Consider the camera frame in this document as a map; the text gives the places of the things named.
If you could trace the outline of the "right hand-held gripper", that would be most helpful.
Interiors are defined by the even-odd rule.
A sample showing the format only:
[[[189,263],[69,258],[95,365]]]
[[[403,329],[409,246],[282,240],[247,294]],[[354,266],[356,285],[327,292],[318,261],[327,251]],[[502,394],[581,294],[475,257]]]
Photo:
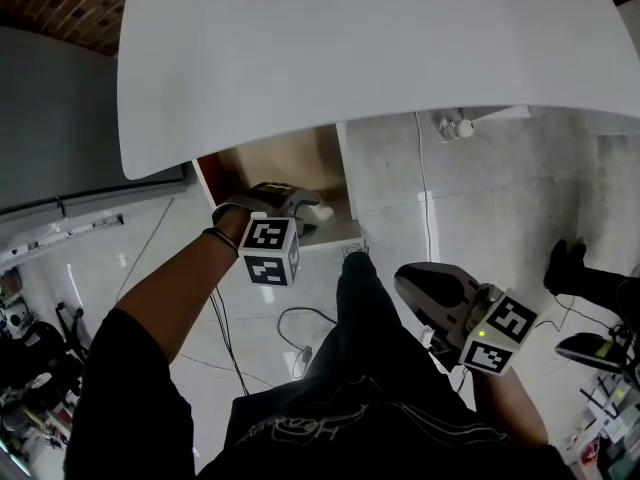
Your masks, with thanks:
[[[463,365],[504,375],[539,318],[514,290],[481,283],[455,265],[403,265],[394,286],[431,331],[428,350],[447,371]]]

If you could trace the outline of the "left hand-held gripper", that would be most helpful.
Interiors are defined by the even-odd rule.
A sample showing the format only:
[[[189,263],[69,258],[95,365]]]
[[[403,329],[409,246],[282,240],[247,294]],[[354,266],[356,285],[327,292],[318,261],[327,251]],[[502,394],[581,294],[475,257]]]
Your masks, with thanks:
[[[223,216],[232,210],[249,215],[241,238],[231,243],[248,271],[254,285],[290,287],[294,284],[299,263],[298,238],[313,235],[318,226],[296,224],[300,206],[320,204],[310,190],[290,185],[263,182],[246,193],[235,195],[218,205],[212,214],[213,231],[220,231]]]

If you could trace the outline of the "person's right forearm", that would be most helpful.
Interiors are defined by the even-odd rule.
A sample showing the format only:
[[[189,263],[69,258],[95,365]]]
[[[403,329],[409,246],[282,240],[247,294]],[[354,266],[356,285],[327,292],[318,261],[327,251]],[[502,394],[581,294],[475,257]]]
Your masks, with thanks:
[[[546,426],[512,367],[502,376],[472,373],[476,412],[526,448],[549,444]]]

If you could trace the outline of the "person's left forearm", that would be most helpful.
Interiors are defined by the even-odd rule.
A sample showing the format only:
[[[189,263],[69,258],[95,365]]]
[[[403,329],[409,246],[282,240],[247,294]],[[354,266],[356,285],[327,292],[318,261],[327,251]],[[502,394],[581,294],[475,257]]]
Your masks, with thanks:
[[[237,241],[248,220],[247,213],[232,210],[223,216],[220,230]],[[132,287],[115,307],[136,320],[171,363],[209,296],[237,259],[219,240],[201,234]]]

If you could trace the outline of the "black grey device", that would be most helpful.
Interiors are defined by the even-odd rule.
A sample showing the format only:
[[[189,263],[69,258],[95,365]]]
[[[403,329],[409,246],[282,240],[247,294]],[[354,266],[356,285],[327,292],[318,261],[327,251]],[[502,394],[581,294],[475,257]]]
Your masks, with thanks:
[[[563,358],[579,364],[619,374],[626,364],[627,354],[622,345],[594,333],[577,333],[555,346]]]

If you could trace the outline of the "black wristband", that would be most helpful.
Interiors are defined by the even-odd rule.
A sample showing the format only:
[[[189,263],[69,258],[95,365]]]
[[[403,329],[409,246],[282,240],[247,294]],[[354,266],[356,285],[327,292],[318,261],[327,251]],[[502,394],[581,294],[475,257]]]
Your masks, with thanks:
[[[221,243],[223,243],[224,245],[229,247],[233,251],[233,253],[235,254],[236,257],[239,256],[238,245],[235,244],[231,240],[231,238],[228,235],[226,235],[222,230],[220,230],[220,229],[218,229],[216,227],[210,227],[210,228],[204,229],[202,231],[202,235],[216,238]]]

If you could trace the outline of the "person's black trouser leg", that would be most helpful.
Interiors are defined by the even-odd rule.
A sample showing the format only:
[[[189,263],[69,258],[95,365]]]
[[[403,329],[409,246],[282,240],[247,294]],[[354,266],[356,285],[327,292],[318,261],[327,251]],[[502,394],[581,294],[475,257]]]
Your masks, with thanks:
[[[313,359],[303,382],[338,385],[363,376],[417,397],[452,390],[426,348],[402,324],[368,254],[343,262],[338,280],[337,324]]]

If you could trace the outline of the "white desk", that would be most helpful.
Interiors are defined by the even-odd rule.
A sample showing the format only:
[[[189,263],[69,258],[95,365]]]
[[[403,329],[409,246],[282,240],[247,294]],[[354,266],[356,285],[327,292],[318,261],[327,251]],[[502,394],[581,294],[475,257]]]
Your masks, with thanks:
[[[125,3],[130,179],[343,120],[519,105],[640,118],[640,57],[612,0]]]

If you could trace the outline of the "person's black printed shirt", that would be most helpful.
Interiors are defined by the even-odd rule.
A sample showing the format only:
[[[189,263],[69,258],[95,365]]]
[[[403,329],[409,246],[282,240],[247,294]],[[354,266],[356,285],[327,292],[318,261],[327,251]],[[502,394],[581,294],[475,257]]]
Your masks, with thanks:
[[[149,333],[120,310],[91,346],[65,480],[575,480],[552,446],[525,448],[422,381],[315,377],[237,398],[202,469],[190,405]]]

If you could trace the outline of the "white metal shelf rack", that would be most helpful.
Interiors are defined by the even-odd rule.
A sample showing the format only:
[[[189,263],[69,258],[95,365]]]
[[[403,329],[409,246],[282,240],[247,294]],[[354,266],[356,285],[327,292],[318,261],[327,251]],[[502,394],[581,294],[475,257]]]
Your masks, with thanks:
[[[123,224],[118,214],[0,251],[0,470],[34,477],[41,456],[66,449],[91,344],[82,303],[61,300],[52,317],[40,315],[25,298],[19,268]]]

